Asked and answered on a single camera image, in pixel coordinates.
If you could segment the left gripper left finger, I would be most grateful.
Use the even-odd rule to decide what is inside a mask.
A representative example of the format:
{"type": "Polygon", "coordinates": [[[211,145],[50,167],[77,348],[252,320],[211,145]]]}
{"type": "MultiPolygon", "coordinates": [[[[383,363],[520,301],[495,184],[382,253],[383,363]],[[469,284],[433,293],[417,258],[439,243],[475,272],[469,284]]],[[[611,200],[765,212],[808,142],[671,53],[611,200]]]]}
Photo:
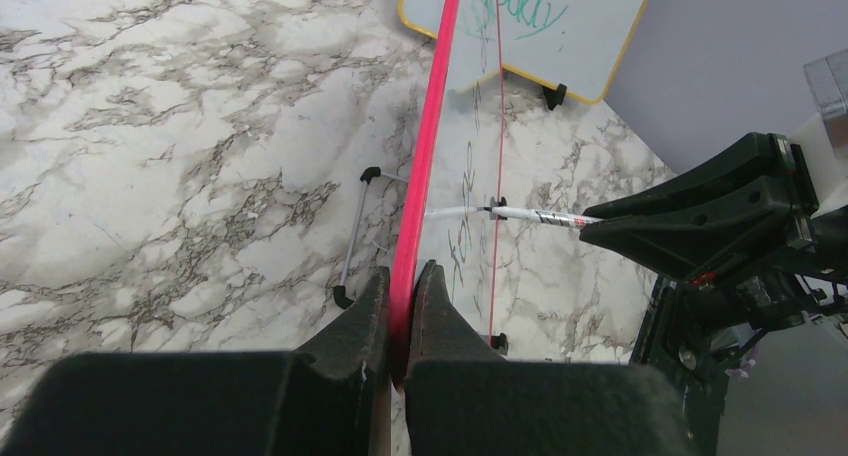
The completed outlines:
{"type": "Polygon", "coordinates": [[[293,350],[85,353],[41,377],[5,455],[385,455],[390,274],[293,350]]]}

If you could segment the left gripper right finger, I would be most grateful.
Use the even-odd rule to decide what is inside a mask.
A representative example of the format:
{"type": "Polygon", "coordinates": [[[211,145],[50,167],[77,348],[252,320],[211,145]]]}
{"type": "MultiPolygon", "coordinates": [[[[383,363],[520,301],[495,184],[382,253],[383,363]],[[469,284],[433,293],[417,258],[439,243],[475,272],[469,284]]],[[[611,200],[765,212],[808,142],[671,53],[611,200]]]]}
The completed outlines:
{"type": "Polygon", "coordinates": [[[510,361],[451,304],[430,260],[415,285],[404,378],[414,455],[694,455],[657,370],[510,361]]]}

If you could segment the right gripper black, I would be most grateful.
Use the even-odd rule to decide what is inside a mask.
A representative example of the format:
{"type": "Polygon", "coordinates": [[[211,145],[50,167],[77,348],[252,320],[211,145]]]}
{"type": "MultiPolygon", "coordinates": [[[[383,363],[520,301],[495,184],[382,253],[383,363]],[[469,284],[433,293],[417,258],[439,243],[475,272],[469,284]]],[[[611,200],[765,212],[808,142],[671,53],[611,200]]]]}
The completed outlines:
{"type": "Polygon", "coordinates": [[[775,133],[750,132],[699,166],[628,197],[587,208],[608,218],[579,239],[616,252],[661,275],[693,282],[719,275],[755,240],[786,223],[786,245],[815,244],[819,209],[799,144],[775,133]],[[780,178],[768,175],[780,159],[780,178]]]}

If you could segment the white whiteboard marker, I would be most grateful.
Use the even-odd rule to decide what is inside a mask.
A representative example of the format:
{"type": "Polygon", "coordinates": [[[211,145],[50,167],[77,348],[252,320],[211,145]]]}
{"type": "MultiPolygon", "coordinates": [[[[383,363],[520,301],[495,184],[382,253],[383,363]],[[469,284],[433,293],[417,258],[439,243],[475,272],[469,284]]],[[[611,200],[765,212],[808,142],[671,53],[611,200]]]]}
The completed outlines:
{"type": "Polygon", "coordinates": [[[542,209],[515,208],[510,206],[484,207],[484,211],[500,219],[520,219],[534,223],[582,229],[600,223],[600,218],[553,212],[542,209]]]}

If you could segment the red framed whiteboard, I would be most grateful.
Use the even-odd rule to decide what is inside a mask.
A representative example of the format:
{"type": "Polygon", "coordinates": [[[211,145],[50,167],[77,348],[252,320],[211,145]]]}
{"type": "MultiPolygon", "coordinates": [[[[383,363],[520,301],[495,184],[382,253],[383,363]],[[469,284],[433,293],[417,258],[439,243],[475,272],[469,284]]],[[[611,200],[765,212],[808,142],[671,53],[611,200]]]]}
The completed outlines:
{"type": "Polygon", "coordinates": [[[435,50],[390,279],[392,379],[402,388],[425,339],[450,355],[488,347],[502,168],[497,0],[400,0],[435,50]]]}

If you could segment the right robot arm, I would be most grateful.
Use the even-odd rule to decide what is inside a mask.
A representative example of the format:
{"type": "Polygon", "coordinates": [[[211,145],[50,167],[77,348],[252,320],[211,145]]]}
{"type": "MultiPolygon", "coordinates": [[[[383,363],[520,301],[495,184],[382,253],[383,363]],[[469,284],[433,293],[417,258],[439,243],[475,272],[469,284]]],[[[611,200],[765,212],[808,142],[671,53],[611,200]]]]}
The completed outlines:
{"type": "Polygon", "coordinates": [[[730,375],[768,334],[847,314],[847,206],[825,205],[809,142],[751,132],[653,188],[584,211],[583,242],[657,274],[631,356],[717,451],[730,375]]]}

